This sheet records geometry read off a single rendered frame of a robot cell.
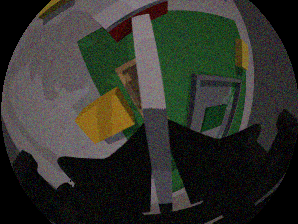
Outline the green flat mat with square hole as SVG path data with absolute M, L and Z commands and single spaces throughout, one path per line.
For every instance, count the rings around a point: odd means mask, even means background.
M 153 19 L 152 28 L 165 89 L 166 112 L 170 119 L 186 127 L 192 73 L 234 77 L 242 80 L 242 85 L 237 112 L 227 136 L 238 133 L 245 108 L 246 71 L 235 65 L 234 39 L 239 37 L 235 20 L 208 12 L 174 10 Z M 116 87 L 125 96 L 133 111 L 134 124 L 121 132 L 130 139 L 144 123 L 144 117 L 116 75 L 116 68 L 136 59 L 133 31 L 116 41 L 101 27 L 82 37 L 77 44 L 100 96 Z

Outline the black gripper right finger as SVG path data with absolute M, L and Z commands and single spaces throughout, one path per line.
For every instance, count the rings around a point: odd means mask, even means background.
M 185 185 L 190 204 L 202 201 L 202 193 L 212 183 L 222 161 L 258 140 L 261 125 L 254 124 L 238 133 L 216 139 L 169 121 L 169 143 L 178 175 Z

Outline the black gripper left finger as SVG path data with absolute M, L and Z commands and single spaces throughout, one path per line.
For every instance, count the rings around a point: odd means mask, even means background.
M 106 159 L 61 156 L 57 163 L 73 183 L 125 190 L 142 209 L 141 213 L 150 212 L 152 163 L 145 121 L 124 145 Z

